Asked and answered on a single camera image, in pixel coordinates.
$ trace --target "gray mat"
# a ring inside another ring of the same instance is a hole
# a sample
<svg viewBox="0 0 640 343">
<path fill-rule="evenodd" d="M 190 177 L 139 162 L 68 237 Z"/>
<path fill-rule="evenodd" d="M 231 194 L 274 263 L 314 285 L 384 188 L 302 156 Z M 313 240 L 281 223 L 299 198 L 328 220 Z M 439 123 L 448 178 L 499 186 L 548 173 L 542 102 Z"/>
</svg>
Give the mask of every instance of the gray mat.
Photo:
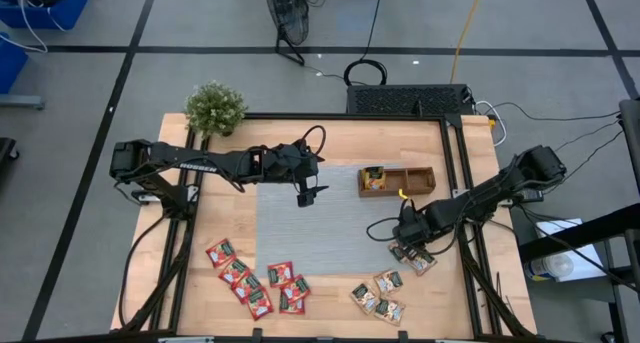
<svg viewBox="0 0 640 343">
<path fill-rule="evenodd" d="M 258 185 L 256 272 L 267 265 L 292 261 L 298 274 L 377 273 L 388 268 L 410 269 L 387 250 L 388 243 L 369 239 L 365 228 L 380 219 L 397 217 L 399 197 L 360 198 L 357 171 L 366 166 L 322 167 L 319 185 L 328 185 L 315 204 L 298 208 L 297 192 L 288 184 Z M 308 180 L 315 185 L 315 178 Z M 377 238 L 391 236 L 397 221 L 371 229 Z"/>
</svg>

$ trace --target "fan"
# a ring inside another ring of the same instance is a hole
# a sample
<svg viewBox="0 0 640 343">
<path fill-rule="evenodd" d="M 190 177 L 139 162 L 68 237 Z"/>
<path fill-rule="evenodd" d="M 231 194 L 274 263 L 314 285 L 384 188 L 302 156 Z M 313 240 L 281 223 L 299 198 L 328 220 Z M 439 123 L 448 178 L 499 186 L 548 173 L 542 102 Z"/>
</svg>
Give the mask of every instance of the fan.
<svg viewBox="0 0 640 343">
<path fill-rule="evenodd" d="M 294 46 L 300 45 L 309 35 L 309 4 L 307 0 L 267 0 L 271 18 L 278 29 L 276 53 L 304 65 L 304 58 Z M 280 51 L 280 41 L 285 41 L 298 57 Z"/>
</svg>

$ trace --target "potted plant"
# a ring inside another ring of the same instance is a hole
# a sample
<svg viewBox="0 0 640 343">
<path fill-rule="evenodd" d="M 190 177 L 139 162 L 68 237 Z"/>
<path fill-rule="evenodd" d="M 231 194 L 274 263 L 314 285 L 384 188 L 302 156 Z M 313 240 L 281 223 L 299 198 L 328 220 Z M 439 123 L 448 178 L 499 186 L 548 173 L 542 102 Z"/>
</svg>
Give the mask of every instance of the potted plant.
<svg viewBox="0 0 640 343">
<path fill-rule="evenodd" d="M 214 133 L 230 136 L 247 111 L 242 94 L 216 81 L 196 87 L 186 105 L 189 127 L 205 137 Z"/>
</svg>

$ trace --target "wooden table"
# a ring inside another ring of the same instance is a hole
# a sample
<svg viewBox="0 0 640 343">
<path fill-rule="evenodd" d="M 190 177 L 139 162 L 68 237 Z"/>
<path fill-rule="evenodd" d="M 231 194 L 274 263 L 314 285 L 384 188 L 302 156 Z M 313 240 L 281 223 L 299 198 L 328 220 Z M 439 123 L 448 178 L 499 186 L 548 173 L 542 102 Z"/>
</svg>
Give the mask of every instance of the wooden table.
<svg viewBox="0 0 640 343">
<path fill-rule="evenodd" d="M 185 123 L 182 114 L 165 115 L 158 140 L 172 145 L 184 145 L 187 135 Z M 473 180 L 478 184 L 498 172 L 491 132 L 486 117 L 464 116 L 463 123 Z M 315 124 L 322 124 L 327 130 L 327 142 L 322 151 L 322 156 L 327 160 L 320 165 L 320 179 L 322 167 L 328 165 L 381 165 L 398 162 L 404 163 L 406 167 L 428 165 L 433 167 L 437 187 L 430 195 L 413 197 L 416 204 L 450 197 L 440 128 L 435 122 L 248 120 L 232 136 L 212 138 L 209 150 L 226 152 L 260 144 L 273 146 L 291 143 Z M 309 139 L 314 149 L 319 144 L 318 136 L 314 133 Z M 463 187 L 452 129 L 450 138 L 457 165 L 456 177 L 459 186 Z M 170 182 L 177 183 L 177 169 L 163 175 Z M 246 190 L 245 194 L 240 194 L 219 176 L 205 174 L 178 334 L 250 336 L 254 327 L 261 327 L 265 336 L 394 338 L 401 329 L 408 331 L 411 338 L 473 337 L 457 245 L 438 256 L 438 264 L 422 277 L 416 277 L 411 271 L 401 272 L 405 286 L 397 294 L 397 299 L 406 303 L 407 309 L 400 328 L 364 315 L 349 298 L 352 289 L 363 280 L 371 278 L 368 274 L 307 276 L 313 294 L 305 300 L 306 314 L 303 316 L 278 314 L 279 292 L 269 289 L 276 312 L 254 323 L 247 307 L 240 305 L 226 283 L 217 277 L 219 270 L 212 268 L 205 253 L 207 248 L 226 237 L 231 240 L 238 257 L 250 268 L 254 268 L 256 188 L 247 186 Z M 160 214 L 159 204 L 141 208 L 135 237 Z M 494 220 L 511 225 L 506 209 L 499 209 Z M 155 287 L 167 227 L 167 224 L 163 224 L 149 234 L 133 256 L 125 298 L 127 319 L 132 317 Z M 503 296 L 508 297 L 512 310 L 524 326 L 535 332 L 531 304 L 513 234 L 491 224 L 485 225 L 484 233 L 494 284 L 495 275 L 500 272 Z M 445 246 L 450 238 L 441 238 L 433 243 L 432 249 Z M 177 242 L 181 240 L 182 237 L 178 236 Z M 170 288 L 165 296 L 160 327 L 167 324 L 172 292 L 173 289 Z M 479 294 L 478 300 L 482 307 L 483 330 L 489 333 L 484 297 Z M 116 317 L 117 314 L 114 315 L 113 328 L 119 326 Z"/>
</svg>

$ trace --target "wooden tray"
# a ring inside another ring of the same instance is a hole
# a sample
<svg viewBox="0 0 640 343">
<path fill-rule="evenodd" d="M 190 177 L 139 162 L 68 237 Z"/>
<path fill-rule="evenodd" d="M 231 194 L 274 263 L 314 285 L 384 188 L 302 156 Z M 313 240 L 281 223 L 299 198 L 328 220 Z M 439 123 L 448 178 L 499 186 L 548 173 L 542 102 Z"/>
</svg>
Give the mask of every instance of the wooden tray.
<svg viewBox="0 0 640 343">
<path fill-rule="evenodd" d="M 436 188 L 433 168 L 385 168 L 386 189 L 364 189 L 360 171 L 358 176 L 358 195 L 360 197 L 383 197 L 398 194 L 402 189 L 405 195 L 429 194 Z"/>
</svg>

